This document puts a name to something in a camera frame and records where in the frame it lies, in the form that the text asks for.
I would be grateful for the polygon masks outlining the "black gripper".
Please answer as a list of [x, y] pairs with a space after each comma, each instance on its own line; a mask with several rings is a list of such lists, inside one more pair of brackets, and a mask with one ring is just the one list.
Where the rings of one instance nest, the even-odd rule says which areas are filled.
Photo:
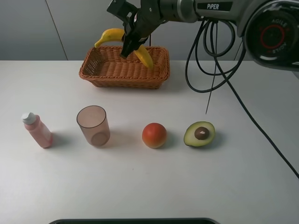
[[142, 0], [140, 7], [137, 8], [124, 1], [128, 12], [132, 15], [124, 22], [122, 58], [127, 58], [134, 50], [138, 50], [140, 43], [146, 42], [151, 33], [164, 22], [160, 3], [159, 0]]

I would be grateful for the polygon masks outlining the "black silver Piper robot arm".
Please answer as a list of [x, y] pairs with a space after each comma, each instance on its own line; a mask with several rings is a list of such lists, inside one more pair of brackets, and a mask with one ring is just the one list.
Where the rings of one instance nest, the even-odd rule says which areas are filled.
[[107, 11], [123, 22], [127, 57], [168, 21], [235, 24], [253, 60], [268, 68], [299, 69], [299, 3], [296, 0], [143, 0], [136, 7], [113, 0]]

